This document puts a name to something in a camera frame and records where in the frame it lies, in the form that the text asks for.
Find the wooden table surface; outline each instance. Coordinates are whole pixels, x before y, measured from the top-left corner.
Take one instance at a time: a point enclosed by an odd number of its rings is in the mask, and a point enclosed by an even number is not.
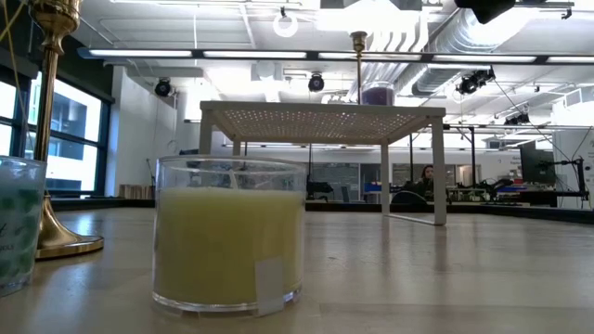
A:
[[[594,226],[451,214],[306,215],[303,297],[262,318],[175,315],[151,293],[152,209],[64,212],[105,250],[38,263],[0,333],[594,333]]]

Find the candle wax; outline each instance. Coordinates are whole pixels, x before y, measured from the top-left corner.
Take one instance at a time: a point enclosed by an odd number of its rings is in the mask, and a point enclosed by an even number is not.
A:
[[[255,263],[280,257],[284,293],[301,286],[303,194],[166,188],[159,194],[154,291],[177,302],[256,301]]]

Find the brass lamp stand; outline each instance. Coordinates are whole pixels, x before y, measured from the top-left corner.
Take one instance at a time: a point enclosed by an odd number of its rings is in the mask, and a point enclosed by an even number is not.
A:
[[[42,43],[45,56],[41,102],[33,154],[38,161],[47,161],[58,56],[64,54],[62,38],[79,26],[80,4],[81,0],[32,0],[32,17],[45,34]],[[37,259],[80,254],[102,248],[102,237],[79,236],[64,227],[54,214],[49,195],[45,193],[37,241]]]
[[[356,52],[356,79],[357,79],[357,96],[358,104],[361,104],[361,85],[363,78],[361,78],[361,54],[365,50],[365,40],[368,38],[366,32],[351,33],[353,39],[353,49]]]

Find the perforated tabletop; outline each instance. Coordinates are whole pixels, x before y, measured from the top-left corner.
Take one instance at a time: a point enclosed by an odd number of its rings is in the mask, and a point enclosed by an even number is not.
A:
[[[232,141],[381,145],[443,118],[443,108],[204,101],[208,117]]]

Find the glass jar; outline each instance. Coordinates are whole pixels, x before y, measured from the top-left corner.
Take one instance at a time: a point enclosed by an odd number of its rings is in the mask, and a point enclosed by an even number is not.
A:
[[[0,297],[31,280],[45,166],[41,161],[0,156]]]
[[[365,83],[361,87],[363,105],[393,106],[394,85],[387,82]]]
[[[302,164],[178,156],[159,159],[157,175],[155,301],[266,314],[299,295]]]

